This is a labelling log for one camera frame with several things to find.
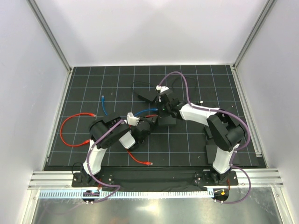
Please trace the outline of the black network switch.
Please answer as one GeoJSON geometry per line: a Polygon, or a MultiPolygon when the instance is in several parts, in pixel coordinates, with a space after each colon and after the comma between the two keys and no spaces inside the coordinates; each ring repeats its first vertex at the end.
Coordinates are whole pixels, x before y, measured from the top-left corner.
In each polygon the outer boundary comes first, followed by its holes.
{"type": "Polygon", "coordinates": [[[176,119],[173,118],[172,116],[158,118],[159,127],[175,126],[176,124],[177,124],[176,119]]]}

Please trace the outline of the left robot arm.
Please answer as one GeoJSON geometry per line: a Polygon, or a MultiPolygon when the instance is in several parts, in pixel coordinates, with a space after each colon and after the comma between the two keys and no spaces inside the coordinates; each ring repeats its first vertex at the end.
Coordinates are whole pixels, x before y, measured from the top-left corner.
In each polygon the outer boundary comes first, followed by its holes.
{"type": "Polygon", "coordinates": [[[79,181],[89,187],[97,185],[98,173],[106,150],[119,142],[127,151],[137,149],[151,134],[158,121],[157,115],[134,116],[128,113],[127,120],[122,120],[113,113],[91,123],[89,127],[88,157],[80,171],[79,181]]]}

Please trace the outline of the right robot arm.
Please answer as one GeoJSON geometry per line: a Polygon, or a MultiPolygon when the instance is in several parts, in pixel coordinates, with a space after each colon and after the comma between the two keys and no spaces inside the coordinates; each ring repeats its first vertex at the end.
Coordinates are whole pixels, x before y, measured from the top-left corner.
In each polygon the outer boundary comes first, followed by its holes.
{"type": "Polygon", "coordinates": [[[157,91],[160,115],[193,121],[208,127],[217,150],[210,178],[216,185],[223,184],[231,171],[232,161],[238,150],[250,141],[247,125],[236,115],[220,108],[203,107],[190,101],[180,101],[170,89],[157,91]]]}

